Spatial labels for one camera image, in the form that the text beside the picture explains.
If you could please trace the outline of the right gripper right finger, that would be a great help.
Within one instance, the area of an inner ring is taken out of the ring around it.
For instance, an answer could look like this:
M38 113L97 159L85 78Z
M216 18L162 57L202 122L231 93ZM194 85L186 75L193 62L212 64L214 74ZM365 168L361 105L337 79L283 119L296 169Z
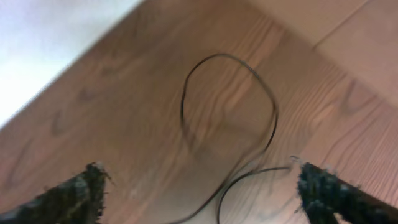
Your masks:
M310 223L397 224L397 208L309 162L297 182L301 208Z

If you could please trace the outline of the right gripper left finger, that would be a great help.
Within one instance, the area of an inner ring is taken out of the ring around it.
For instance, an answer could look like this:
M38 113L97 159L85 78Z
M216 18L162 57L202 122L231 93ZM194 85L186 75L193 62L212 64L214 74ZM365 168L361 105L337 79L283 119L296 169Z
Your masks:
M95 224L104 212L106 179L100 162L1 214L1 224Z

